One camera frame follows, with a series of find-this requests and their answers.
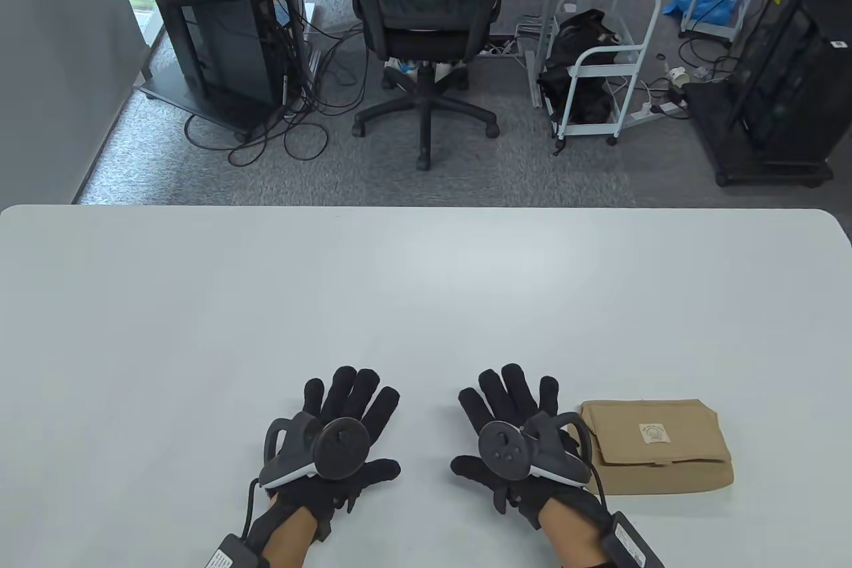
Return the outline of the person's right hand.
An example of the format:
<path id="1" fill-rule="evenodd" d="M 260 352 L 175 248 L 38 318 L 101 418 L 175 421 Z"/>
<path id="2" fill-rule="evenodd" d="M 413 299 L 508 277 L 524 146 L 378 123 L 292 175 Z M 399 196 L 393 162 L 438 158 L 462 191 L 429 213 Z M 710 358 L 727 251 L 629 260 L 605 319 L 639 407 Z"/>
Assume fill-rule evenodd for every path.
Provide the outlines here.
<path id="1" fill-rule="evenodd" d="M 526 421 L 544 411 L 554 417 L 558 410 L 558 382 L 552 376 L 543 376 L 539 382 L 538 399 L 535 400 L 523 369 L 518 364 L 506 364 L 499 373 L 489 368 L 478 377 L 479 391 L 465 388 L 459 392 L 459 403 L 476 432 L 481 432 L 492 421 L 507 422 L 514 427 L 523 427 Z M 514 507 L 535 529 L 545 504 L 551 499 L 579 514 L 596 530 L 603 534 L 612 526 L 612 514 L 605 504 L 584 487 L 527 477 L 520 481 L 508 481 L 487 467 L 479 456 L 460 455 L 451 460 L 451 471 L 457 477 L 468 479 L 489 489 L 495 509 L 504 514 L 507 507 Z"/>

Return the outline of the person's left hand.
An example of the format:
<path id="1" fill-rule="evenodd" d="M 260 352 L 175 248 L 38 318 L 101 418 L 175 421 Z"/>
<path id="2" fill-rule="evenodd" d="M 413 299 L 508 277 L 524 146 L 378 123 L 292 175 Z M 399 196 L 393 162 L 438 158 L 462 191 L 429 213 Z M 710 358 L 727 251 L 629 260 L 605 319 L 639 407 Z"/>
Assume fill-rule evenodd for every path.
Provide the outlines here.
<path id="1" fill-rule="evenodd" d="M 268 428 L 259 482 L 286 521 L 305 508 L 317 523 L 316 540 L 331 533 L 335 512 L 350 512 L 365 489 L 396 479 L 394 459 L 368 461 L 399 403 L 399 392 L 380 386 L 371 368 L 338 368 L 331 385 L 313 378 L 292 418 Z"/>

